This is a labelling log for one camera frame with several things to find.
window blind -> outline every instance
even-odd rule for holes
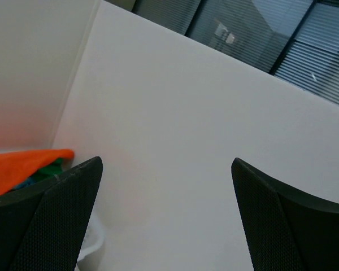
[[[184,35],[201,0],[137,0],[133,12]]]
[[[189,37],[269,72],[312,0],[207,0]]]
[[[339,104],[339,7],[316,4],[275,76]]]

green cloth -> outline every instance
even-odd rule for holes
[[[61,174],[63,172],[62,169],[63,158],[58,158],[56,161],[39,169],[33,175],[30,176],[34,180],[34,182],[39,182],[45,180],[49,177],[52,177],[57,174]]]

white wall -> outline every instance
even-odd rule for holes
[[[49,147],[98,3],[0,0],[0,149]]]
[[[339,107],[104,2],[54,147],[104,161],[98,270],[252,270],[237,156],[339,202]]]

orange fabric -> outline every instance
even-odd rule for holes
[[[22,183],[57,158],[73,159],[72,150],[18,151],[0,154],[0,195]]]

textured black surface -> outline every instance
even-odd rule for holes
[[[339,204],[238,158],[232,177],[254,270],[339,270]]]
[[[10,271],[73,271],[102,176],[100,158],[60,175],[45,191]]]

